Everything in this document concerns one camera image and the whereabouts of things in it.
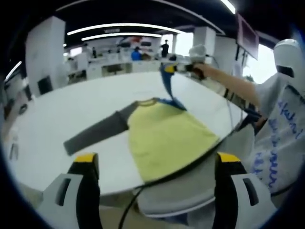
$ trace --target ceiling light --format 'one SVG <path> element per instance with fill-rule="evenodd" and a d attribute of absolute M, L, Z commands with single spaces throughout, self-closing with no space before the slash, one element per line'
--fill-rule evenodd
<path fill-rule="evenodd" d="M 228 0 L 220 0 L 223 4 L 232 12 L 232 14 L 236 14 L 235 7 Z"/>
<path fill-rule="evenodd" d="M 143 37 L 162 37 L 160 34 L 153 34 L 153 33 L 143 33 L 143 32 L 118 32 L 118 33 L 109 33 L 109 34 L 102 34 L 96 35 L 91 37 L 82 38 L 82 41 L 87 41 L 96 38 L 102 37 L 114 37 L 114 36 L 143 36 Z"/>
<path fill-rule="evenodd" d="M 20 66 L 20 64 L 22 63 L 22 61 L 19 61 L 15 67 L 12 68 L 12 70 L 9 72 L 9 74 L 5 77 L 5 80 L 4 81 L 7 81 L 10 76 L 13 74 L 13 72 Z"/>
<path fill-rule="evenodd" d="M 176 29 L 172 29 L 172 28 L 168 28 L 168 27 L 164 27 L 164 26 L 159 26 L 159 25 L 149 25 L 149 24 L 142 24 L 142 23 L 112 23 L 112 24 L 94 25 L 94 26 L 74 30 L 74 31 L 68 32 L 67 35 L 72 35 L 72 34 L 75 34 L 78 32 L 86 31 L 86 30 L 93 30 L 93 29 L 106 28 L 106 27 L 119 27 L 119 26 L 147 27 L 147 28 L 153 28 L 153 29 L 167 30 L 170 32 L 175 32 L 175 33 L 184 33 L 181 30 L 176 30 Z"/>

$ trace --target office desk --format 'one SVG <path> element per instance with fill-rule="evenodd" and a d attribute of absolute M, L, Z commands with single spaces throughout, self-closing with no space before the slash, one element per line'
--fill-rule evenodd
<path fill-rule="evenodd" d="M 221 138 L 240 122 L 242 111 L 235 105 L 176 74 L 173 92 L 188 111 Z M 9 161 L 12 173 L 23 184 L 43 191 L 60 173 L 66 173 L 74 158 L 63 142 L 88 126 L 135 100 L 168 98 L 158 72 L 131 73 L 95 79 L 47 93 L 29 102 L 27 112 L 13 125 L 18 130 L 19 158 Z M 97 152 L 101 195 L 120 193 L 143 184 L 122 133 L 82 152 Z M 11 141 L 6 145 L 10 149 Z"/>

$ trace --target white robot head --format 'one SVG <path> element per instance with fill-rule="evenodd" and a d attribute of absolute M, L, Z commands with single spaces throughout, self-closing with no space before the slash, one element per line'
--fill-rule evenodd
<path fill-rule="evenodd" d="M 305 60 L 299 43 L 293 39 L 279 42 L 274 48 L 278 73 L 285 74 L 289 83 L 302 95 L 305 92 Z"/>

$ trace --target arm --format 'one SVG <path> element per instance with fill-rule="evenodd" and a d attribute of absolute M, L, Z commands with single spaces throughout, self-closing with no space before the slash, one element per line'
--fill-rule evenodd
<path fill-rule="evenodd" d="M 205 76 L 218 81 L 241 98 L 249 101 L 255 106 L 260 107 L 259 98 L 255 92 L 255 86 L 253 83 L 228 75 L 207 64 L 196 64 L 194 68 L 201 70 Z"/>

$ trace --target gray sleeve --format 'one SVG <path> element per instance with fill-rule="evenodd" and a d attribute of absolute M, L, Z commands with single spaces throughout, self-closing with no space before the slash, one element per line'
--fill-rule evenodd
<path fill-rule="evenodd" d="M 133 103 L 65 141 L 63 145 L 68 155 L 128 130 L 127 120 L 136 108 Z"/>
<path fill-rule="evenodd" d="M 275 107 L 275 103 L 287 84 L 287 81 L 280 75 L 271 76 L 266 82 L 255 85 L 255 91 L 259 98 L 259 108 L 263 117 L 268 118 Z"/>

